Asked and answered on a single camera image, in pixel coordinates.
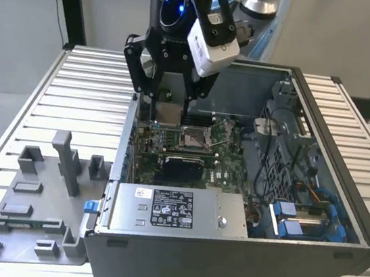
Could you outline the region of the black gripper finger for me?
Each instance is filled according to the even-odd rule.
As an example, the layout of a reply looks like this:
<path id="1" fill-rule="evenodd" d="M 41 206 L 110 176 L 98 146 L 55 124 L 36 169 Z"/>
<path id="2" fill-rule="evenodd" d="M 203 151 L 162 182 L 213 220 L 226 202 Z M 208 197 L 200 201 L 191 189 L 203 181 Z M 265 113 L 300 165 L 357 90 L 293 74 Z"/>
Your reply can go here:
<path id="1" fill-rule="evenodd" d="M 183 80 L 185 85 L 185 101 L 183 102 L 183 112 L 181 123 L 184 125 L 188 120 L 189 103 L 198 98 L 207 98 L 210 90 L 218 78 L 219 73 L 209 75 L 207 77 L 200 77 L 197 81 L 193 80 L 193 70 L 188 70 L 183 73 Z"/>
<path id="2" fill-rule="evenodd" d="M 158 88 L 162 80 L 163 71 L 158 68 L 158 66 L 155 66 L 155 64 L 152 64 L 154 67 L 151 75 L 148 76 L 146 74 L 141 61 L 141 55 L 145 49 L 145 43 L 145 35 L 131 34 L 126 38 L 126 45 L 124 46 L 123 52 L 134 90 L 151 99 L 149 119 L 151 121 L 155 121 Z"/>

